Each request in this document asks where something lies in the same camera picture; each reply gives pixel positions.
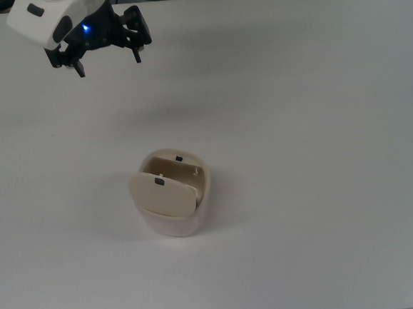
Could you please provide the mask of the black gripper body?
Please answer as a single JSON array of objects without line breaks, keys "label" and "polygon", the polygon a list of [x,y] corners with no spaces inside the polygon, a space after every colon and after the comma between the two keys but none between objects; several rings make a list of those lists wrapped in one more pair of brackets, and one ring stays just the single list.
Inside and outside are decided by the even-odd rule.
[{"label": "black gripper body", "polygon": [[64,51],[74,54],[101,49],[111,44],[117,47],[126,46],[126,33],[118,18],[110,1],[105,0],[99,9],[85,17],[66,36],[64,41],[67,46]]}]

